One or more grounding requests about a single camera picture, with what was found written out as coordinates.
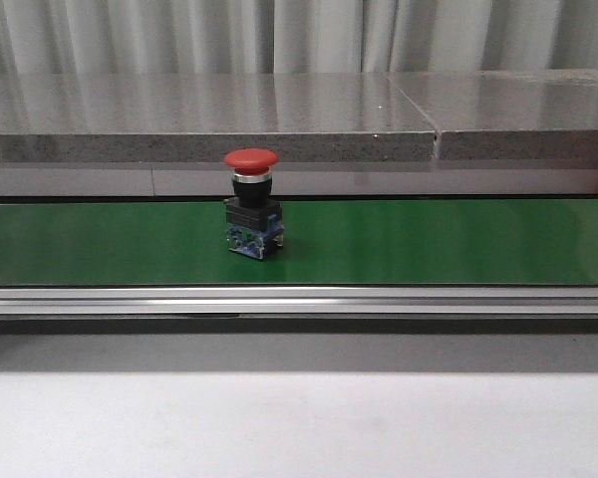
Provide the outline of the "grey stone counter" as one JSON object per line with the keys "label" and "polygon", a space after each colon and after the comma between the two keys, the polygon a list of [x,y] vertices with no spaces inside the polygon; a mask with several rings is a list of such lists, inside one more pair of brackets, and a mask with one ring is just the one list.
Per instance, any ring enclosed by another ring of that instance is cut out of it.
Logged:
{"label": "grey stone counter", "polygon": [[594,195],[598,70],[0,75],[0,196]]}

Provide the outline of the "red mushroom push button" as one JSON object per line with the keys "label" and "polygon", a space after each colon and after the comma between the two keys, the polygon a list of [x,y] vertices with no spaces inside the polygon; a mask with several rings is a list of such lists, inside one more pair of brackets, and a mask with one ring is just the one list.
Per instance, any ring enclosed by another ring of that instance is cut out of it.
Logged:
{"label": "red mushroom push button", "polygon": [[282,206],[271,199],[271,166],[278,155],[264,148],[229,152],[223,162],[233,169],[234,196],[224,201],[228,249],[264,260],[283,247]]}

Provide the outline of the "aluminium conveyor frame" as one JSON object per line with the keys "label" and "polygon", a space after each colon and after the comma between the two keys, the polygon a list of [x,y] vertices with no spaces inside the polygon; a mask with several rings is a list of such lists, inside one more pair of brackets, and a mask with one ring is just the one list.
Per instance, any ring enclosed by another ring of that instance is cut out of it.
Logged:
{"label": "aluminium conveyor frame", "polygon": [[161,316],[595,320],[598,286],[0,288],[0,321]]}

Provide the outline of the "grey curtain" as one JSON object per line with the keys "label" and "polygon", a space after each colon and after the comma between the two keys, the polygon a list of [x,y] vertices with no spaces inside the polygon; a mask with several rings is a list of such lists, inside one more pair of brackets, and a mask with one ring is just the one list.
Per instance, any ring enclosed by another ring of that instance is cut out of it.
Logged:
{"label": "grey curtain", "polygon": [[598,1],[0,1],[0,73],[598,69]]}

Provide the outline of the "green conveyor belt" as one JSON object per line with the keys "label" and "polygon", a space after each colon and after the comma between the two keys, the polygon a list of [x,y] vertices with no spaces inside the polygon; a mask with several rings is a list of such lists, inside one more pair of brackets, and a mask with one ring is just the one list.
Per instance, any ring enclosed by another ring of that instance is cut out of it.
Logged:
{"label": "green conveyor belt", "polygon": [[0,286],[598,285],[598,200],[288,200],[283,222],[257,261],[218,201],[0,204]]}

